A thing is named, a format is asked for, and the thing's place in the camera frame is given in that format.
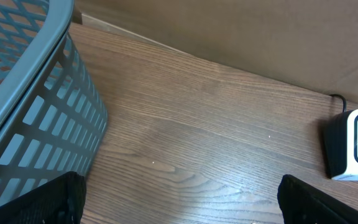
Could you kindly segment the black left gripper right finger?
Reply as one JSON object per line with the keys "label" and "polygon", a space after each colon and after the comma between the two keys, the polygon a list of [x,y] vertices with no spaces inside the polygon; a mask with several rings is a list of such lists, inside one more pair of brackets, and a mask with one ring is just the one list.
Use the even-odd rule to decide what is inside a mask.
{"label": "black left gripper right finger", "polygon": [[286,174],[277,200],[285,224],[358,224],[358,211],[306,182]]}

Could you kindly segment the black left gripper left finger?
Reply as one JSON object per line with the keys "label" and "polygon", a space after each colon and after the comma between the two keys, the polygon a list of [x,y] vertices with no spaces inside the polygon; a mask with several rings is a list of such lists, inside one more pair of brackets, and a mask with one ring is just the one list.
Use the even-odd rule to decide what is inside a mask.
{"label": "black left gripper left finger", "polygon": [[80,223],[86,201],[86,180],[67,172],[0,206],[0,223]]}

